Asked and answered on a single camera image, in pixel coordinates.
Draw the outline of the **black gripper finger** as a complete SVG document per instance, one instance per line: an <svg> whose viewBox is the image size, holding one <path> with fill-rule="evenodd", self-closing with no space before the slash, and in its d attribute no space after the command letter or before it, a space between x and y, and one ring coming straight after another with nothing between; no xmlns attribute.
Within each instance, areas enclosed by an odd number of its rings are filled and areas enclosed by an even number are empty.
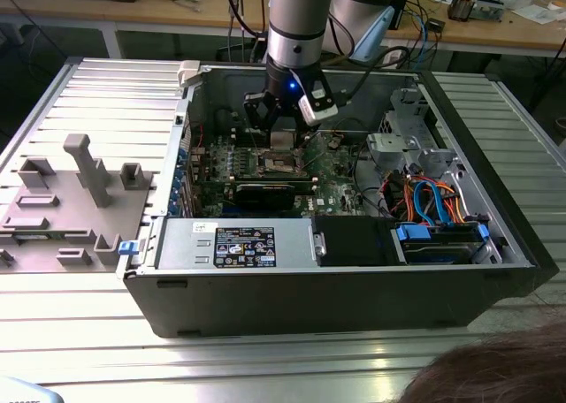
<svg viewBox="0 0 566 403"><path fill-rule="evenodd" d="M282 116L292 118L295 122L295 146L301 146L306 140L309 140L310 136L320 127L320 125L308 125L296 104L284 105Z"/></svg>
<svg viewBox="0 0 566 403"><path fill-rule="evenodd" d="M250 124L267 134L279 118L279 100L267 90L245 94L243 107Z"/></svg>

